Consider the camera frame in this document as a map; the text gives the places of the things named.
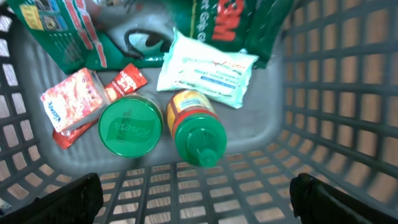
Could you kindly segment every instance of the green bag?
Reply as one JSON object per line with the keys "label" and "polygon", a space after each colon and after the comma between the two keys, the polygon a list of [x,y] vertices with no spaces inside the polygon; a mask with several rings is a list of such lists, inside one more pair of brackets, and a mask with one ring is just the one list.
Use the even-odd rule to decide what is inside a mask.
{"label": "green bag", "polygon": [[[174,39],[173,27],[187,37],[201,40],[222,51],[237,52],[249,46],[249,54],[262,53],[265,24],[279,30],[281,22],[257,19],[272,10],[267,2],[281,5],[283,18],[292,0],[8,0],[17,17],[65,73],[82,67],[120,70],[128,63],[160,67]],[[261,45],[272,48],[277,32]],[[262,66],[267,62],[264,57]]]}

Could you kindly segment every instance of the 3m logo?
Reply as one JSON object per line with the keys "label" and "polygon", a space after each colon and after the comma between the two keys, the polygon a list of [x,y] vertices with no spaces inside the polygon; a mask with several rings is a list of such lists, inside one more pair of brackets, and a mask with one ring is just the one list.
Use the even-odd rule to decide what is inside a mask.
{"label": "3m logo", "polygon": [[216,27],[214,28],[213,40],[232,41],[235,39],[235,28],[241,21],[244,8],[244,0],[219,0],[217,6]]}

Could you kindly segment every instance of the green bottle cap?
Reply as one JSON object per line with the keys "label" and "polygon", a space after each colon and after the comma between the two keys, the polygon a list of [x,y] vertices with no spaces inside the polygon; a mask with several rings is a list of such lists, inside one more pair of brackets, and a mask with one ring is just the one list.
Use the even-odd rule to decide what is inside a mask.
{"label": "green bottle cap", "polygon": [[162,113],[158,107],[137,95],[125,96],[109,105],[98,123],[104,145],[124,157],[140,157],[153,149],[162,128]]}
{"label": "green bottle cap", "polygon": [[175,133],[175,144],[180,156],[204,167],[217,165],[226,149],[223,125],[208,114],[195,114],[185,118]]}

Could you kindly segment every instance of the gray plastic basket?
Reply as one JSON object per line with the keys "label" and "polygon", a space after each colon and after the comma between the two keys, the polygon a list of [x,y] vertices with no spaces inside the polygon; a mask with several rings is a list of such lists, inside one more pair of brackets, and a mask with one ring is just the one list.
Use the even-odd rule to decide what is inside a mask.
{"label": "gray plastic basket", "polygon": [[[214,103],[229,145],[211,169],[178,162],[168,130],[136,160],[106,150],[96,126],[60,149],[39,96],[66,76],[2,7],[0,197],[18,209],[97,172],[95,223],[299,223],[289,182],[308,172],[398,218],[398,1],[296,3],[279,73],[255,71],[239,110]],[[159,69],[142,72],[155,93]],[[157,94],[163,107],[172,94]]]}

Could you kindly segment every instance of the red candy wrapper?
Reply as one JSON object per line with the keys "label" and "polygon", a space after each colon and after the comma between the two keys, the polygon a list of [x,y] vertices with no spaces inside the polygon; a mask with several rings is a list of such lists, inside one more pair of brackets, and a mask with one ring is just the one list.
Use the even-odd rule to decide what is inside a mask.
{"label": "red candy wrapper", "polygon": [[[121,70],[118,75],[105,86],[106,93],[111,101],[115,101],[126,94],[136,91],[138,88],[144,86],[147,80],[142,73],[133,64],[129,64],[126,68]],[[55,142],[62,148],[67,149],[71,146],[85,131],[92,127],[96,122],[92,121],[80,126],[73,131],[64,131],[61,133],[53,130],[52,137]]]}

